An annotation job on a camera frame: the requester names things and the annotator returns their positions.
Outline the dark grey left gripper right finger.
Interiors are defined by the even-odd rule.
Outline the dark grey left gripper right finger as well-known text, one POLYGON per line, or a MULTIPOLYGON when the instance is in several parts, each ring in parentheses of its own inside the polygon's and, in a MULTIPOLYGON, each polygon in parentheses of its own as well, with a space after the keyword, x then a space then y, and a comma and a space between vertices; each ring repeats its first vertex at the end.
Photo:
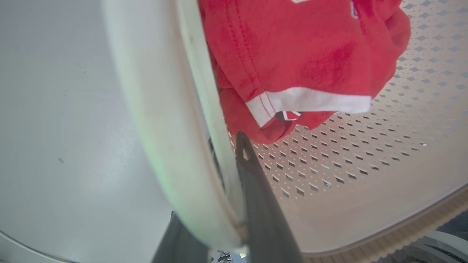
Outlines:
POLYGON ((236 166, 247 216, 248 263, 304 263, 252 143, 236 133, 236 166))

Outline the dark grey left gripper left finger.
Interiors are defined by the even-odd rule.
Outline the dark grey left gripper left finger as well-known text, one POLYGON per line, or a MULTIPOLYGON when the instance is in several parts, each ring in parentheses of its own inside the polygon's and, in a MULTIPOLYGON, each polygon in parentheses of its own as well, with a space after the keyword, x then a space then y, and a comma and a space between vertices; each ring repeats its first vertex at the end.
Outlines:
POLYGON ((208 248, 183 225, 174 211, 151 263, 209 263, 208 248))

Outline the perforated metal washer drum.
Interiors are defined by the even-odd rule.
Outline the perforated metal washer drum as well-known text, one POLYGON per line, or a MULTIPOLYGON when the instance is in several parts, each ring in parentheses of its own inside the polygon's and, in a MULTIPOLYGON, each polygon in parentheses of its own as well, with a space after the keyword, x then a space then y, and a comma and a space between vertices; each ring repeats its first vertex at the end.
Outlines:
MULTIPOLYGON (((369 111, 250 140, 304 263, 466 262, 468 0, 403 0, 411 37, 369 111)), ((102 0, 156 181, 194 238, 247 253, 247 216, 198 0, 102 0)))

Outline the red garment with white trim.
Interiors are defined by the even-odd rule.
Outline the red garment with white trim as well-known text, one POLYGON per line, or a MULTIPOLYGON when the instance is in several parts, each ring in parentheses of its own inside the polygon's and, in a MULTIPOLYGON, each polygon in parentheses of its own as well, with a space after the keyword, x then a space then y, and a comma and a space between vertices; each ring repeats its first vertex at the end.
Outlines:
POLYGON ((229 133, 271 144, 369 111, 411 37, 402 1, 198 0, 229 133))

